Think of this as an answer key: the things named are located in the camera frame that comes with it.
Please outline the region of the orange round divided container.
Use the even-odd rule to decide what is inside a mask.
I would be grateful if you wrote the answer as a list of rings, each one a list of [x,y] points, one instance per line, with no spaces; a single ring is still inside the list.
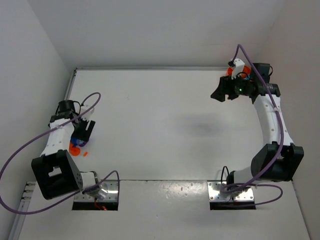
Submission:
[[[232,73],[233,73],[233,69],[232,69],[231,67],[229,67],[229,68],[227,69],[226,76],[231,76]],[[251,74],[251,68],[248,67],[247,65],[245,65],[245,66],[243,67],[242,72],[239,73],[239,76],[241,76],[243,79],[245,79],[245,76],[246,76],[246,75],[250,75],[250,74]]]

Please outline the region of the purple round lego piece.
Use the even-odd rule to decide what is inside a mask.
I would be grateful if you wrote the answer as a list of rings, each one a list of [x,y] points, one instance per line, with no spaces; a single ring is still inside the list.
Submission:
[[[84,141],[84,140],[77,140],[76,141],[76,144],[80,147],[84,147],[88,142],[87,141]]]

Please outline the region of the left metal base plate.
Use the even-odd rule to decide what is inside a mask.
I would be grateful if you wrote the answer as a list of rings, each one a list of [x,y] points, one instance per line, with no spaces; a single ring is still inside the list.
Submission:
[[[74,203],[116,203],[118,201],[118,182],[116,180],[106,180],[96,193],[82,194],[78,193],[74,199]]]

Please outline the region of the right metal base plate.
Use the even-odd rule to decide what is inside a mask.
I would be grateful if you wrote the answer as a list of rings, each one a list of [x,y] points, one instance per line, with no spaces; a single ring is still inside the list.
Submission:
[[[208,181],[208,196],[209,201],[214,203],[226,203],[226,202],[249,202],[254,200],[254,193],[251,187],[246,187],[241,191],[226,194],[221,192],[223,184],[219,181]]]

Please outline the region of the metal base plate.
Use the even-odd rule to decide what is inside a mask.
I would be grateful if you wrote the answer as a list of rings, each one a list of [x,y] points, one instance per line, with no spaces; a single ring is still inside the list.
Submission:
[[[116,203],[118,201],[118,182],[116,180],[106,180],[96,193],[82,194],[78,193],[74,199],[74,203]]]
[[[226,194],[221,192],[223,184],[219,181],[208,181],[208,196],[209,201],[214,203],[226,203],[226,202],[249,202],[254,200],[254,193],[251,187],[246,187],[241,191]]]

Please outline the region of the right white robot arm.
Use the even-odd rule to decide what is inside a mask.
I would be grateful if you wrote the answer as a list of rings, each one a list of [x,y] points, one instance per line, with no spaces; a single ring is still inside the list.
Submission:
[[[270,83],[272,67],[268,63],[254,63],[248,68],[239,58],[230,61],[226,76],[219,79],[211,98],[219,102],[249,97],[257,112],[263,147],[253,157],[249,167],[234,170],[226,178],[226,190],[231,191],[250,182],[289,182],[298,169],[304,149],[294,144],[281,111],[281,92]]]

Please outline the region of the blue lego piece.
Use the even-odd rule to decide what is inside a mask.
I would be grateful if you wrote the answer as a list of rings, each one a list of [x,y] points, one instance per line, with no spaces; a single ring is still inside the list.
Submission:
[[[77,144],[78,144],[77,140],[78,140],[77,138],[71,137],[70,142],[71,142],[73,145],[77,145]]]

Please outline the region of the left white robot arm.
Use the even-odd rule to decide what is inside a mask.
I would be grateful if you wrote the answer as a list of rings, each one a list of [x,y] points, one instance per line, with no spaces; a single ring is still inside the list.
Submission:
[[[71,143],[88,143],[96,124],[90,120],[93,106],[81,103],[76,111],[73,100],[58,103],[49,121],[50,133],[40,157],[31,168],[46,200],[51,200],[83,188],[83,178],[70,153]]]

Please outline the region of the orange round lego piece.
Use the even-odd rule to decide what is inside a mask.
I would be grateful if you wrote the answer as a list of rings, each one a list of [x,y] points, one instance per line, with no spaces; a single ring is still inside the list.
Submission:
[[[69,153],[72,155],[72,156],[78,156],[80,153],[81,153],[81,149],[79,147],[71,147],[69,149]]]

